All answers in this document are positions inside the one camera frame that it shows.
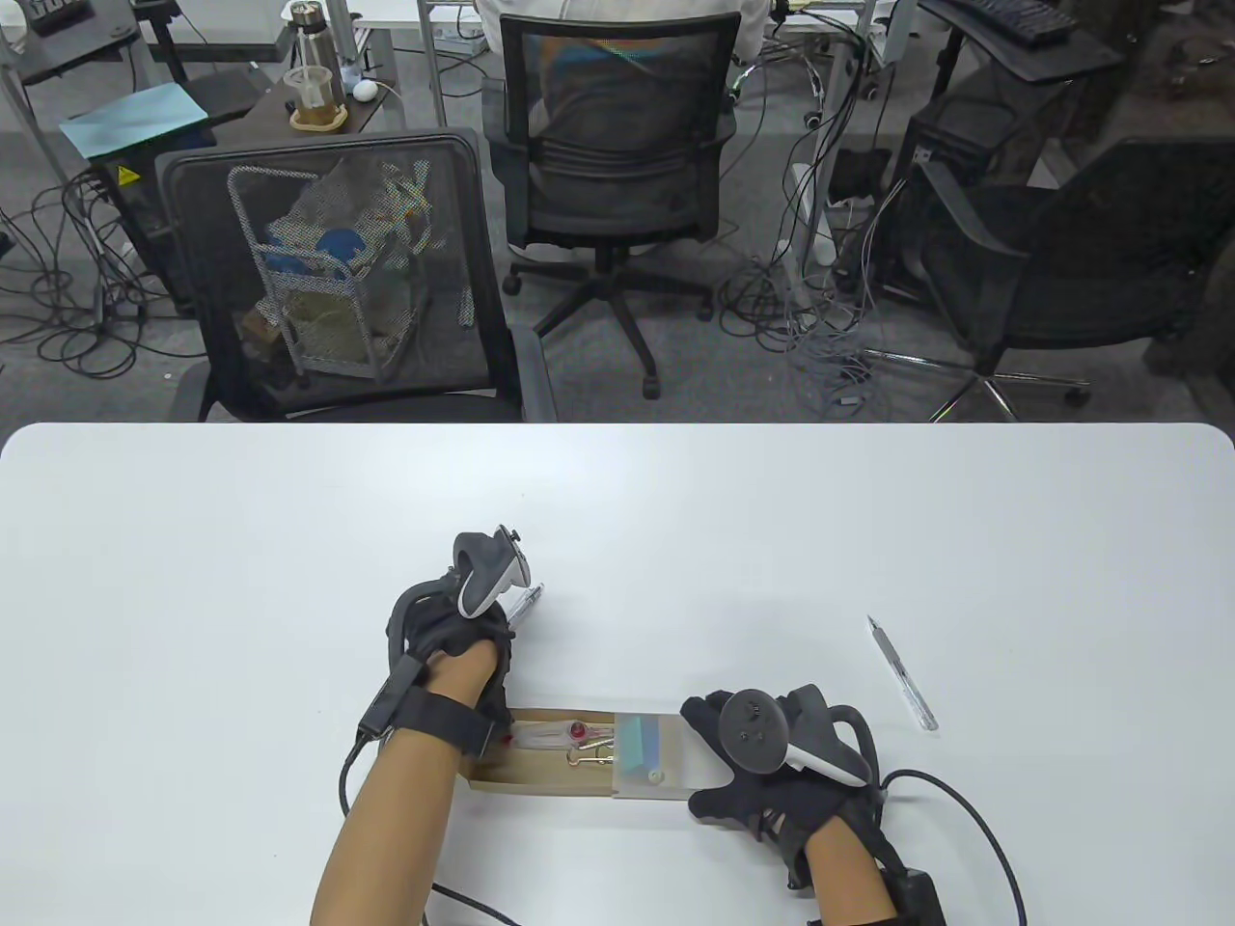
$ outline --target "cup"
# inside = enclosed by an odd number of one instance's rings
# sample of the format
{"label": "cup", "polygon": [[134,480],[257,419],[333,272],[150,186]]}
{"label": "cup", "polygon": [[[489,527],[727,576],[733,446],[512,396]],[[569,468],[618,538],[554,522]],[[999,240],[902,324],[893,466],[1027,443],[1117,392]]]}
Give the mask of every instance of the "cup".
{"label": "cup", "polygon": [[296,94],[296,121],[300,125],[329,126],[338,119],[338,106],[330,86],[332,78],[330,68],[321,64],[303,64],[283,77],[283,81]]}

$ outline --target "computer tower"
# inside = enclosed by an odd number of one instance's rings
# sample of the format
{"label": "computer tower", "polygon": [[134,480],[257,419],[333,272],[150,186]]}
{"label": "computer tower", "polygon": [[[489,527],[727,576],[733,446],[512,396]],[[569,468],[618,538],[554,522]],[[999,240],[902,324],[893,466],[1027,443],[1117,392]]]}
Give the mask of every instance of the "computer tower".
{"label": "computer tower", "polygon": [[997,64],[979,68],[909,120],[895,177],[941,158],[962,186],[1025,183],[1062,114],[1067,84],[1034,86]]}

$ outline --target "metal clip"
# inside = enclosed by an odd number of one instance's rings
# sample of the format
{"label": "metal clip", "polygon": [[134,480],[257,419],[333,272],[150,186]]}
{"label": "metal clip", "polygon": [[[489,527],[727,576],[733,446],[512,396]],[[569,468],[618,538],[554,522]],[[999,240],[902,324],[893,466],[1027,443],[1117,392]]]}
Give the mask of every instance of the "metal clip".
{"label": "metal clip", "polygon": [[[593,740],[590,743],[584,743],[578,748],[567,749],[566,764],[569,765],[571,768],[578,768],[579,765],[583,764],[611,765],[614,764],[614,757],[600,754],[600,751],[605,748],[608,749],[614,748],[614,737],[610,736],[605,737],[604,740]],[[588,752],[589,749],[593,751],[595,754],[594,756],[579,754],[580,752]]]}

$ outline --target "office chair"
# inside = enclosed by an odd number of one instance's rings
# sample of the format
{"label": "office chair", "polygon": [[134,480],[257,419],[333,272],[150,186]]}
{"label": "office chair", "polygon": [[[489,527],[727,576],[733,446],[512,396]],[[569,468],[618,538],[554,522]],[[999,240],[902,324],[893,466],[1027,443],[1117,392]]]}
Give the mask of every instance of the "office chair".
{"label": "office chair", "polygon": [[736,130],[722,110],[725,74],[740,22],[503,16],[506,81],[483,85],[508,241],[595,249],[590,268],[515,261],[503,291],[517,294],[520,274],[578,284],[536,325],[542,337],[590,300],[606,301],[643,365],[646,399],[659,398],[661,383],[625,293],[697,296],[709,321],[711,286],[626,262],[632,246],[716,233],[720,149]]}
{"label": "office chair", "polygon": [[1004,351],[1182,335],[1235,226],[1233,164],[1235,138],[1129,138],[1058,190],[962,189],[945,163],[919,164],[900,210],[905,265],[973,363],[867,354],[966,374],[932,422],[974,388],[1016,421],[1007,384],[1060,386],[1084,405],[1089,383],[1002,372]]}
{"label": "office chair", "polygon": [[[209,361],[172,420],[553,421],[540,338],[508,327],[467,131],[164,156]],[[493,390],[494,395],[479,395]]]}

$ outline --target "paper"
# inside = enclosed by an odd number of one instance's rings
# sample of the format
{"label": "paper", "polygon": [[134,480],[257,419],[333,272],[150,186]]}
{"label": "paper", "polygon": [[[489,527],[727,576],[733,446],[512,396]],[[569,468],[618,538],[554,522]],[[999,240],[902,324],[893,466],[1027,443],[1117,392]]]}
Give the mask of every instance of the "paper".
{"label": "paper", "polygon": [[205,121],[183,86],[159,84],[62,122],[61,131],[82,157],[98,158]]}

